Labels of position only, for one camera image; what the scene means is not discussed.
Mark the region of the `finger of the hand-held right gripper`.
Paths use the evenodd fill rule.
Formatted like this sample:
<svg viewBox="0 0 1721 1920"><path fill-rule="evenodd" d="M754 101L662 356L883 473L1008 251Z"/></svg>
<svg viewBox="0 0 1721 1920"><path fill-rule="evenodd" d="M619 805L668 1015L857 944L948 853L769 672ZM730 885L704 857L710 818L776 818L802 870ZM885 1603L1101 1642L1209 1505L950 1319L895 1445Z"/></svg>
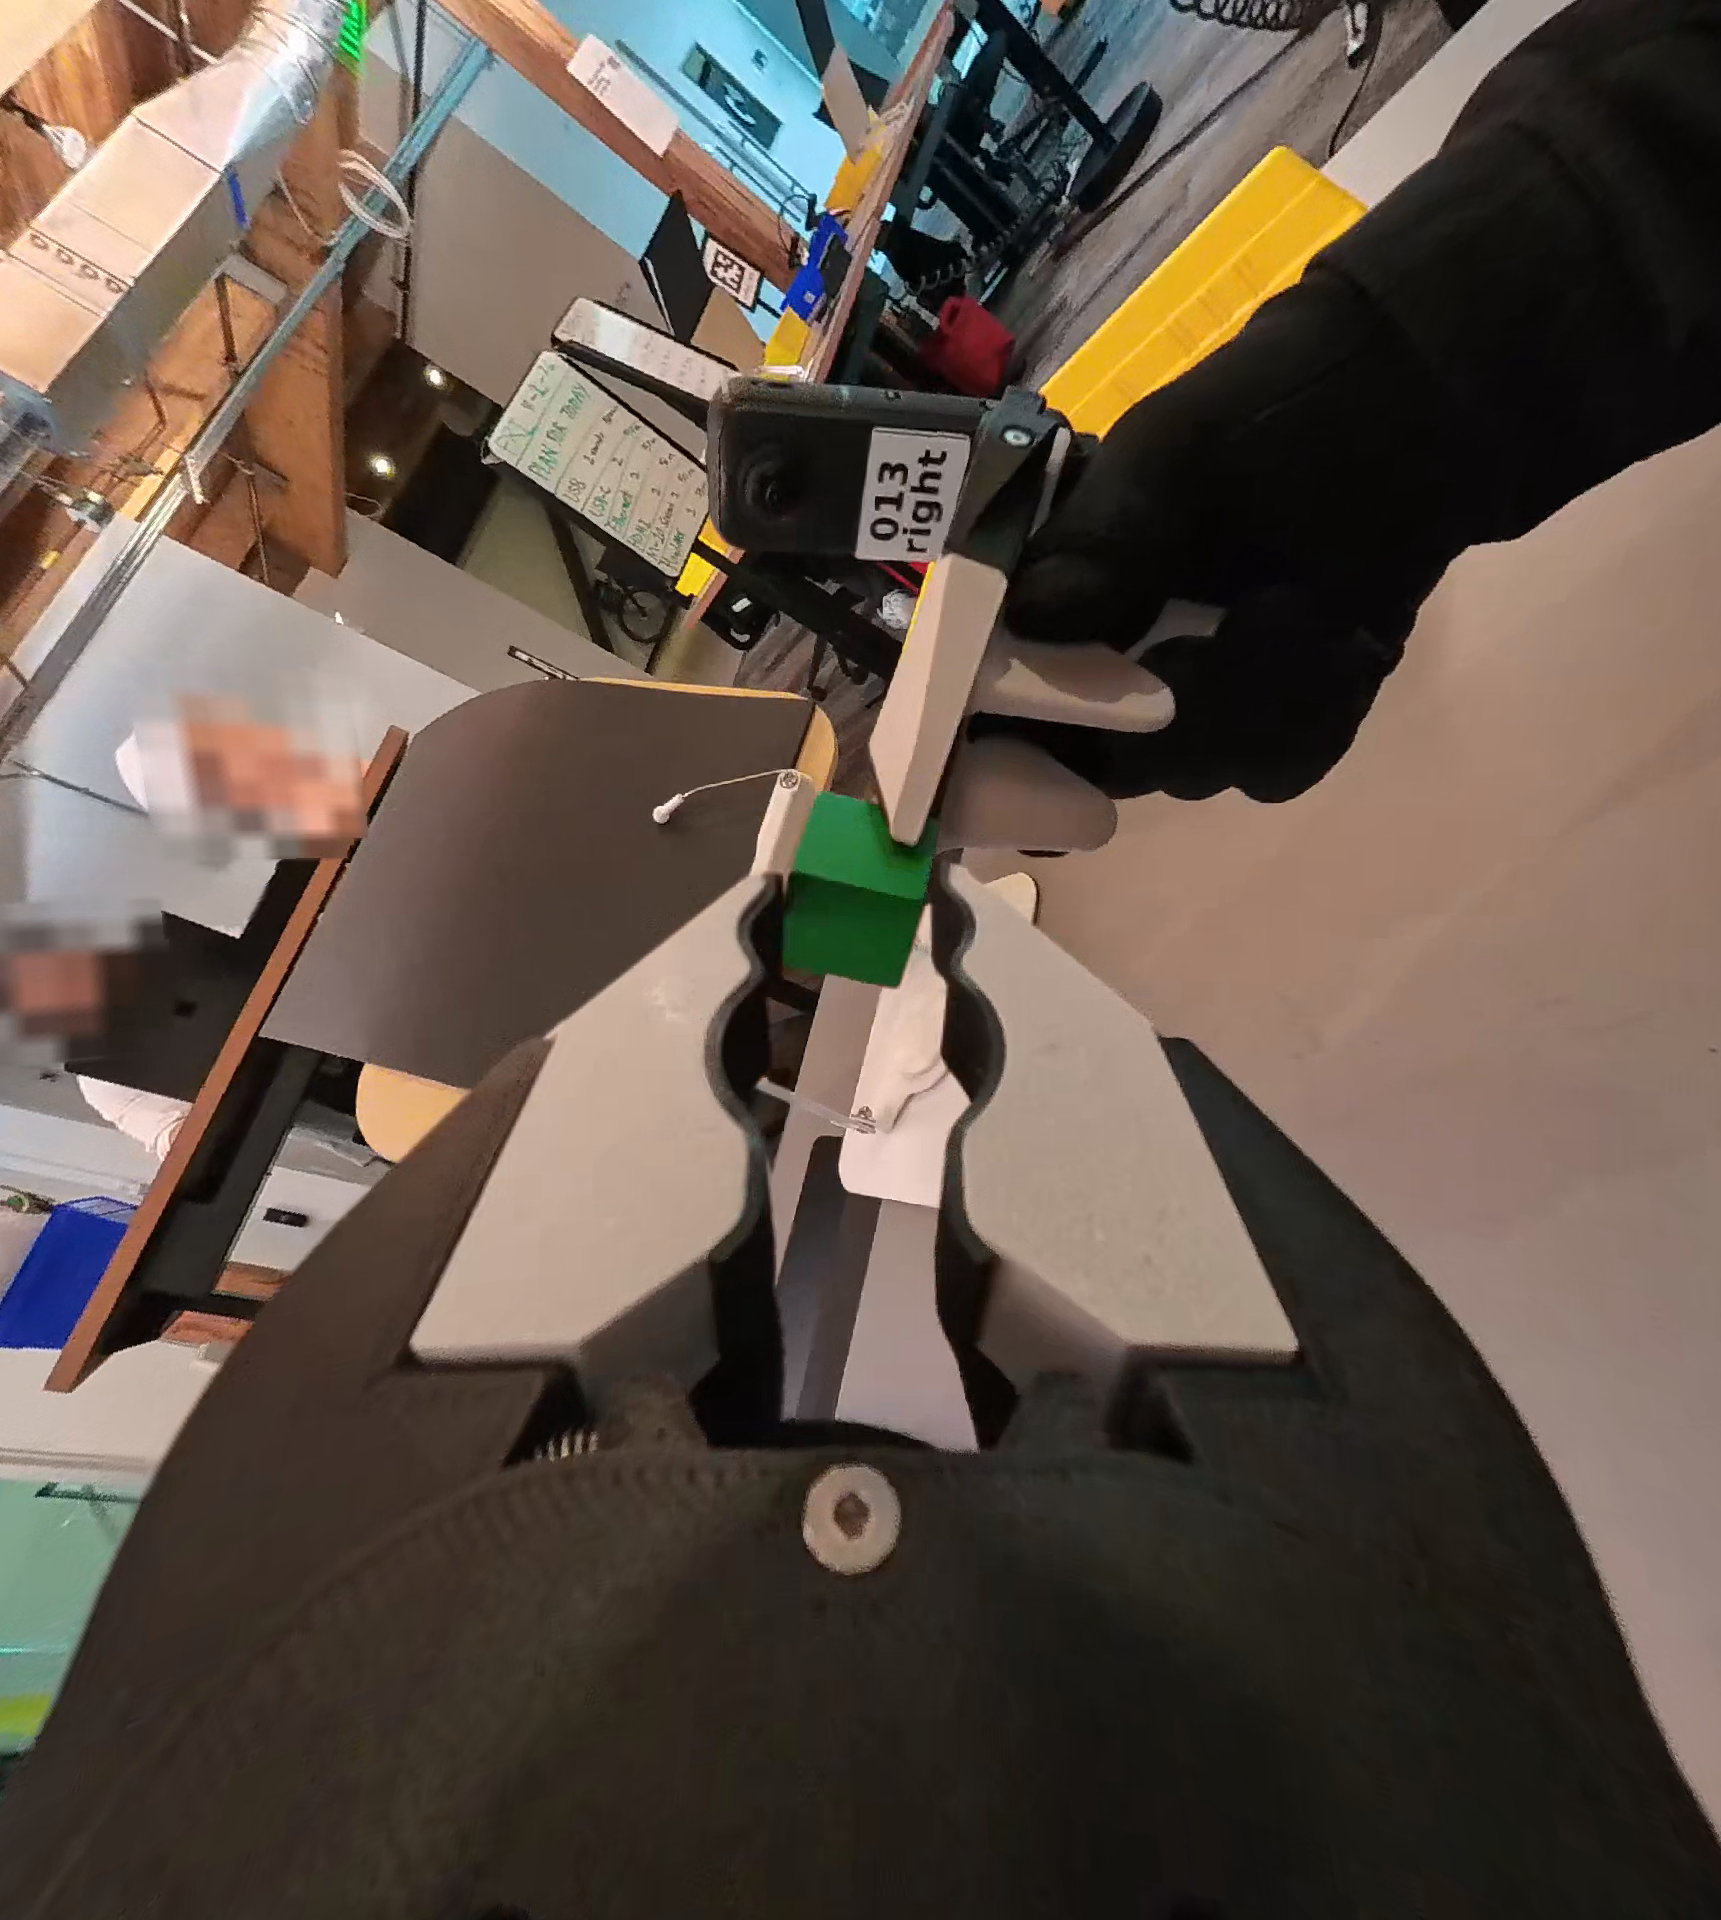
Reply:
<svg viewBox="0 0 1721 1920"><path fill-rule="evenodd" d="M869 740L877 800L898 846L926 838L1008 591L1000 566L967 555L946 555L924 581Z"/></svg>

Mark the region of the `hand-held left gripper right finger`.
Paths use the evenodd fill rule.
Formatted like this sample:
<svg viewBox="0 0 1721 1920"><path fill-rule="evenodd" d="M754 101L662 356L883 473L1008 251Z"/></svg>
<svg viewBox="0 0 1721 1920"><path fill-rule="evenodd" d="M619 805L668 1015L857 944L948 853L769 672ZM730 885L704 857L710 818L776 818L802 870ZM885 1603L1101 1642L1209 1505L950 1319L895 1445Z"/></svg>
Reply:
<svg viewBox="0 0 1721 1920"><path fill-rule="evenodd" d="M963 870L936 901L943 1052L969 1097L946 1152L943 1331L996 1371L1279 1367L1290 1317L1162 1037Z"/></svg>

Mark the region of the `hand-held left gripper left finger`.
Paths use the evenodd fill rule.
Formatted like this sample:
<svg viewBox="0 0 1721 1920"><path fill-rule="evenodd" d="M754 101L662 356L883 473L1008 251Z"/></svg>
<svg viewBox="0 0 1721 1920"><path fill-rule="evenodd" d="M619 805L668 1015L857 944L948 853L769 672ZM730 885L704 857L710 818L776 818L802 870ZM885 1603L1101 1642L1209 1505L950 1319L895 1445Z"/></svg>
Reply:
<svg viewBox="0 0 1721 1920"><path fill-rule="evenodd" d="M433 1367L776 1367L763 989L744 877L555 1028L410 1336Z"/></svg>

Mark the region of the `green wooden block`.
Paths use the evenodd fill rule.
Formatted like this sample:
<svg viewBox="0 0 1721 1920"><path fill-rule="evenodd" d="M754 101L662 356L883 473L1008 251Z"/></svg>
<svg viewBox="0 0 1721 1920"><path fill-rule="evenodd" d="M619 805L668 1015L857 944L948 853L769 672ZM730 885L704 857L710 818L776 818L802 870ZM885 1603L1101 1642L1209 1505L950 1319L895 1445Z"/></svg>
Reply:
<svg viewBox="0 0 1721 1920"><path fill-rule="evenodd" d="M895 990L927 913L939 828L930 821L902 845L875 803L817 797L787 888L783 964Z"/></svg>

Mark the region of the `person's right forearm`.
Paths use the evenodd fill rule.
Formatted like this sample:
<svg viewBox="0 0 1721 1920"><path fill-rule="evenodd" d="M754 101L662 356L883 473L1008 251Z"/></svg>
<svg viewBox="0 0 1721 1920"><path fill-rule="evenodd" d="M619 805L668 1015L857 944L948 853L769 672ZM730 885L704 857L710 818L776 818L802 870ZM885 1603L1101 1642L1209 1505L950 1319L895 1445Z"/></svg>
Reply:
<svg viewBox="0 0 1721 1920"><path fill-rule="evenodd" d="M1721 5L1571 5L1296 297L1362 324L1349 426L1409 622L1462 555L1721 424Z"/></svg>

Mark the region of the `person's right hand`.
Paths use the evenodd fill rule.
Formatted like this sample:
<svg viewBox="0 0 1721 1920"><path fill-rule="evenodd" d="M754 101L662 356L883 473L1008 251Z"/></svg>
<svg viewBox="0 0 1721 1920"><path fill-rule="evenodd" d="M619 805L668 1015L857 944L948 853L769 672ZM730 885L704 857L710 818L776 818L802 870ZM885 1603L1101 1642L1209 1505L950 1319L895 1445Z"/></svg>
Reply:
<svg viewBox="0 0 1721 1920"><path fill-rule="evenodd" d="M1309 270L1234 342L1136 405L1024 552L1005 619L1051 647L1146 640L1172 604L1220 610L1143 669L1172 695L1159 733L988 717L1115 800L1285 805L1349 752L1401 660L1411 609L1394 542L1347 527L1347 454L1397 373L1345 281Z"/></svg>

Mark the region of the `blank whiteboard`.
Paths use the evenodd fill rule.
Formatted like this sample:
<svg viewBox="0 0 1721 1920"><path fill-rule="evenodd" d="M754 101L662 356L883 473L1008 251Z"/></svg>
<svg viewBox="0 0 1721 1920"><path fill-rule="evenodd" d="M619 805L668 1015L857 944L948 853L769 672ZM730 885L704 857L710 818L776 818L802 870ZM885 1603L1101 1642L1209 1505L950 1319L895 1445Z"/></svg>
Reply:
<svg viewBox="0 0 1721 1920"><path fill-rule="evenodd" d="M552 326L550 349L578 371L651 395L700 424L713 399L737 378L726 360L603 301L574 301Z"/></svg>

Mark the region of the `small blue bin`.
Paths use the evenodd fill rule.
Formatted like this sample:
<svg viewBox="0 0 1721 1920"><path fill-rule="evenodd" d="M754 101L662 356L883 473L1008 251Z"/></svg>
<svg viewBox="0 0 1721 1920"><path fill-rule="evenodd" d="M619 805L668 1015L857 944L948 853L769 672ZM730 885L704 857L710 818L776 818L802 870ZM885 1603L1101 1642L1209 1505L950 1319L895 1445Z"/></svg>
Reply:
<svg viewBox="0 0 1721 1920"><path fill-rule="evenodd" d="M0 1353L57 1354L67 1344L135 1213L132 1203L87 1197L42 1217L0 1299Z"/></svg>
<svg viewBox="0 0 1721 1920"><path fill-rule="evenodd" d="M848 277L853 251L842 216L825 211L806 239L806 252L797 275L787 284L780 313L813 324L823 309L835 301Z"/></svg>

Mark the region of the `whiteboard with green writing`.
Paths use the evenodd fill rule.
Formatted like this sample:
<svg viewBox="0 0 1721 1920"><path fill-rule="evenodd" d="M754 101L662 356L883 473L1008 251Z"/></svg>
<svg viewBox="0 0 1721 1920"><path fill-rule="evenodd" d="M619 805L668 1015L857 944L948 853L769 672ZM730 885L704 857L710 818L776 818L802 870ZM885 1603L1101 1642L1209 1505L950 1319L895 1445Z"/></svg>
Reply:
<svg viewBox="0 0 1721 1920"><path fill-rule="evenodd" d="M577 368L543 351L492 422L486 458L668 584L706 524L698 458Z"/></svg>

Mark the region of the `red plastic canister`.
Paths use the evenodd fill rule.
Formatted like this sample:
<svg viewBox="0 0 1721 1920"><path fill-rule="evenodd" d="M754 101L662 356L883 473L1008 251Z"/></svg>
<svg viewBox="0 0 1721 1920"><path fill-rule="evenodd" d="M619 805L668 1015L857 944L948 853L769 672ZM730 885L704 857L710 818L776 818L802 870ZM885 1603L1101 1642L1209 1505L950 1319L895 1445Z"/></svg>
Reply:
<svg viewBox="0 0 1721 1920"><path fill-rule="evenodd" d="M1004 396L1011 386L1015 355L1015 335L982 301L967 295L943 303L924 342L924 358L934 378L969 399Z"/></svg>

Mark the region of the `black angled panel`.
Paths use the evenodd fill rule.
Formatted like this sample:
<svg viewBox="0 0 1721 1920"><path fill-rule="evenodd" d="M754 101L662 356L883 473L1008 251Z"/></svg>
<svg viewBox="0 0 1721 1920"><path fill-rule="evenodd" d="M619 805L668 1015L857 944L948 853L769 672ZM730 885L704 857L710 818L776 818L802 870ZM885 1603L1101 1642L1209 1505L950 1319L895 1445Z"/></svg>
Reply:
<svg viewBox="0 0 1721 1920"><path fill-rule="evenodd" d="M704 320L715 287L702 261L700 231L678 192L668 196L639 265L668 335L688 345Z"/></svg>

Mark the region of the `wooden edge desk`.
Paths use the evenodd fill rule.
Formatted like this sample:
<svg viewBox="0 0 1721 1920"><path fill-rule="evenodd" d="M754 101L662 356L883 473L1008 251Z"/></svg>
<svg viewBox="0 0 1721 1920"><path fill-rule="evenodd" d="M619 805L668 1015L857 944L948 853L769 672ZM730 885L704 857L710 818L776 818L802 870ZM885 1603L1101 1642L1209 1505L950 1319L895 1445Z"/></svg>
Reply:
<svg viewBox="0 0 1721 1920"><path fill-rule="evenodd" d="M332 828L327 854L309 865L191 1114L55 1356L47 1392L77 1392L110 1356L151 1343L218 1346L228 1354L284 1284L277 1271L235 1261L232 1244L320 1052L277 1043L264 1028L407 745L409 733L390 729L374 755L355 766L352 825Z"/></svg>

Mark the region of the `white paper sign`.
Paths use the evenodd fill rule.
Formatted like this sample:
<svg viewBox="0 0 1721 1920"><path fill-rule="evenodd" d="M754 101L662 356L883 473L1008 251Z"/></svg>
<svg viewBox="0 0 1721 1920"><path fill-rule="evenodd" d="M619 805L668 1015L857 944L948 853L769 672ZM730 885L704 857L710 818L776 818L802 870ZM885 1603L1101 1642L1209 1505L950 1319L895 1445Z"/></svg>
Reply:
<svg viewBox="0 0 1721 1920"><path fill-rule="evenodd" d="M668 156L680 133L678 112L627 63L622 54L584 37L569 63L569 76L657 161Z"/></svg>

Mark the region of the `black box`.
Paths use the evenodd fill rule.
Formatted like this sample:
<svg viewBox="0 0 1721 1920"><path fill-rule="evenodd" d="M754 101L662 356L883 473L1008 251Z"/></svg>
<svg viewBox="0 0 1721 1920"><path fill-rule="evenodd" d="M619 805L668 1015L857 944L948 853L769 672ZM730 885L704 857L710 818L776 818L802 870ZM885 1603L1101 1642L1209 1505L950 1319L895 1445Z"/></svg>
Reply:
<svg viewBox="0 0 1721 1920"><path fill-rule="evenodd" d="M174 913L107 969L104 1013L68 1044L80 1078L193 1103L283 933L297 894L273 877L240 933Z"/></svg>

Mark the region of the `black round-base floor stand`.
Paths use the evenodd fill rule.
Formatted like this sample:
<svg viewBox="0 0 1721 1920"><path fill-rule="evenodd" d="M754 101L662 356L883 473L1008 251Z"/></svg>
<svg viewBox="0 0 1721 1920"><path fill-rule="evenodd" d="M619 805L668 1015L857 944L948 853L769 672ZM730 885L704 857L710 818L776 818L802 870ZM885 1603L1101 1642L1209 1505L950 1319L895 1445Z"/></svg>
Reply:
<svg viewBox="0 0 1721 1920"><path fill-rule="evenodd" d="M1065 195L1076 213L1093 215L1119 192L1159 130L1162 112L1162 92L1146 80L1105 117L1080 92L1071 97L1070 117L1087 135L1087 150Z"/></svg>

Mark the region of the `white panel bracket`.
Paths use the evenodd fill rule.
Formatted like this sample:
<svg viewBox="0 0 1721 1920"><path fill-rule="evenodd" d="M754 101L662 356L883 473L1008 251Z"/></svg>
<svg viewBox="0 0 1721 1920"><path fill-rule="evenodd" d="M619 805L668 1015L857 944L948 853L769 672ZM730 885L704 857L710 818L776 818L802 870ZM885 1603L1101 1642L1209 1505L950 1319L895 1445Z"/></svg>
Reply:
<svg viewBox="0 0 1721 1920"><path fill-rule="evenodd" d="M814 780L800 770L783 770L776 776L757 831L749 877L780 882L789 879L818 797Z"/></svg>

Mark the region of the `silver rectangular air duct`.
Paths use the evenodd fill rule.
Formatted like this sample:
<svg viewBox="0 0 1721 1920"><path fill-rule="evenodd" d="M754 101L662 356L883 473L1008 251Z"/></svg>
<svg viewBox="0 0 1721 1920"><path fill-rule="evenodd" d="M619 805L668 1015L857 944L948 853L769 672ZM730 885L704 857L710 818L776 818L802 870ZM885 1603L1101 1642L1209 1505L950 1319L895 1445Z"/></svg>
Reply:
<svg viewBox="0 0 1721 1920"><path fill-rule="evenodd" d="M268 182L239 50L135 108L0 261L0 392L77 453L237 251Z"/></svg>

